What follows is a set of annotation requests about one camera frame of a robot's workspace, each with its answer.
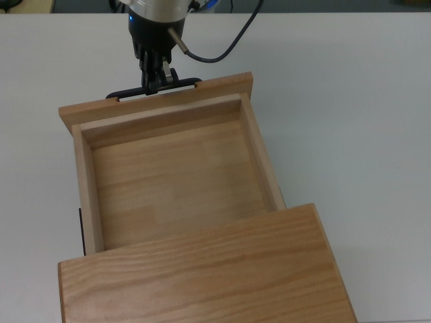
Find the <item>black cable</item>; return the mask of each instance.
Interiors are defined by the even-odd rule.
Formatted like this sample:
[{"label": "black cable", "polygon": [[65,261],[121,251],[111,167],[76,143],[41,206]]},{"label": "black cable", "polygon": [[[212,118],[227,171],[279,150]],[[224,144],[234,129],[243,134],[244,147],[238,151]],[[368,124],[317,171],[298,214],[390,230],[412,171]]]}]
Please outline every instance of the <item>black cable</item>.
[{"label": "black cable", "polygon": [[233,43],[229,46],[229,48],[226,50],[226,52],[224,52],[223,54],[221,54],[219,57],[216,57],[214,59],[205,59],[203,57],[200,57],[200,56],[197,56],[197,55],[193,54],[188,49],[186,51],[184,51],[184,53],[187,56],[191,57],[192,59],[194,59],[194,60],[196,60],[198,62],[202,62],[202,63],[216,63],[216,62],[220,62],[222,59],[224,59],[226,56],[228,56],[229,53],[232,52],[232,49],[234,49],[234,47],[236,46],[236,44],[238,44],[238,42],[241,39],[242,35],[244,35],[244,33],[246,32],[247,28],[251,25],[251,23],[253,22],[253,20],[256,18],[257,13],[259,12],[259,10],[262,7],[262,4],[263,4],[263,0],[259,0],[259,3],[257,4],[256,9],[252,13],[251,17],[247,20],[247,22],[244,25],[244,27],[242,27],[242,30],[239,32],[239,34],[237,35],[237,37],[234,39]]},{"label": "black cable", "polygon": [[121,7],[121,2],[115,7],[115,9],[112,12],[117,13],[117,11],[120,9],[120,7]]}]

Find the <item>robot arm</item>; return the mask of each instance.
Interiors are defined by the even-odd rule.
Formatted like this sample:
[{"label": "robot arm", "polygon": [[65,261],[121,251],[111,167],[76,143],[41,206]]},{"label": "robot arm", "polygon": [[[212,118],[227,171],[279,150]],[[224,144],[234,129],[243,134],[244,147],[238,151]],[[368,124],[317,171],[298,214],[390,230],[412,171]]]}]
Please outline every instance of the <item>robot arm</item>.
[{"label": "robot arm", "polygon": [[203,63],[216,63],[226,57],[240,40],[259,12],[259,3],[244,28],[229,48],[219,57],[204,59],[194,55],[181,40],[186,15],[190,9],[198,9],[196,0],[120,0],[129,6],[129,31],[133,40],[135,56],[142,70],[141,87],[111,93],[107,98],[126,98],[141,94],[156,94],[165,89],[194,85],[197,78],[180,80],[172,61],[171,50],[178,45],[192,59]]}]

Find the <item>white tabletop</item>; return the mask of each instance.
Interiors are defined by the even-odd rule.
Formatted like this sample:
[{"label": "white tabletop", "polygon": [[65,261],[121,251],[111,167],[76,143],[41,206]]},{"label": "white tabletop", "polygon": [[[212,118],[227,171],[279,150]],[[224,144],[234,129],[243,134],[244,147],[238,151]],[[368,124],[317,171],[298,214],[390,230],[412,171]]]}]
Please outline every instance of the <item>white tabletop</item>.
[{"label": "white tabletop", "polygon": [[[192,15],[219,55],[248,15]],[[0,17],[0,321],[60,322],[57,263],[81,256],[71,135],[57,108],[140,84],[125,15]],[[431,319],[431,17],[259,15],[233,53],[289,206],[314,202],[360,322]]]}]

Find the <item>metal cylinder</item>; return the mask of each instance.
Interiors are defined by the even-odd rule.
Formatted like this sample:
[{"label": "metal cylinder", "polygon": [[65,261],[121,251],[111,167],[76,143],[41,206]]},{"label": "metal cylinder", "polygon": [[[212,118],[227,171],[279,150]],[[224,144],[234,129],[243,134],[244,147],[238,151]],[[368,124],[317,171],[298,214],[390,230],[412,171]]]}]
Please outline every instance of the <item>metal cylinder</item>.
[{"label": "metal cylinder", "polygon": [[136,14],[153,22],[177,22],[187,15],[191,0],[128,0]]}]

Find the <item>wooden box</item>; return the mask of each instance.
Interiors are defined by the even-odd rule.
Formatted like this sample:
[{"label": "wooden box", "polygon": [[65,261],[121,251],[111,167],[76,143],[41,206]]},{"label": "wooden box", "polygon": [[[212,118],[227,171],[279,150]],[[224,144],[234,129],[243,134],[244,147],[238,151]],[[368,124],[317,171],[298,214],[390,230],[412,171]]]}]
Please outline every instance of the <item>wooden box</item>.
[{"label": "wooden box", "polygon": [[313,205],[59,264],[64,323],[355,323]]},{"label": "wooden box", "polygon": [[59,109],[73,135],[87,254],[285,209],[250,73]]}]

